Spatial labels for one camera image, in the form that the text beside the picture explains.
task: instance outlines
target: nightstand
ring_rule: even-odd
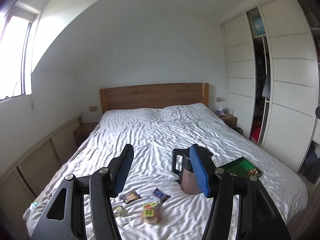
[[[233,127],[237,125],[237,120],[238,118],[236,118],[234,115],[232,114],[227,114],[227,115],[218,115],[218,117],[224,121],[224,123],[229,126],[229,127]]]
[[[80,145],[89,137],[90,133],[97,125],[98,122],[83,123],[73,131],[77,147],[80,147]]]

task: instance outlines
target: green tray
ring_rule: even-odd
[[[238,177],[246,178],[248,176],[248,170],[253,170],[255,166],[249,162],[246,158],[241,157],[239,159],[236,159],[230,163],[227,163],[225,165],[222,165],[220,168],[223,168],[230,174],[236,175]],[[260,178],[262,176],[262,171],[260,171],[257,168],[259,175],[257,178]]]

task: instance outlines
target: metal screw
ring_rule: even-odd
[[[109,169],[106,168],[106,167],[103,167],[103,168],[101,168],[101,169],[99,170],[99,172],[100,172],[101,174],[105,174],[105,173],[108,173],[108,172],[109,172]]]
[[[73,179],[73,174],[68,174],[64,177],[66,180],[72,180]]]
[[[249,179],[252,180],[252,181],[257,181],[257,177],[254,176],[254,175],[250,175],[250,176],[249,176]]]
[[[215,172],[218,174],[222,174],[222,173],[224,173],[224,169],[223,168],[216,168]]]

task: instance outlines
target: wall outlet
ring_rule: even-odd
[[[97,106],[89,106],[89,112],[98,111]]]

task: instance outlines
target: wardrobe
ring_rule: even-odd
[[[262,34],[254,23],[258,17]],[[227,109],[250,138],[258,106],[262,121],[256,143],[298,172],[313,138],[319,105],[318,56],[304,11],[298,0],[270,0],[222,28]],[[269,76],[267,97],[261,97],[257,69],[264,73],[265,84]]]

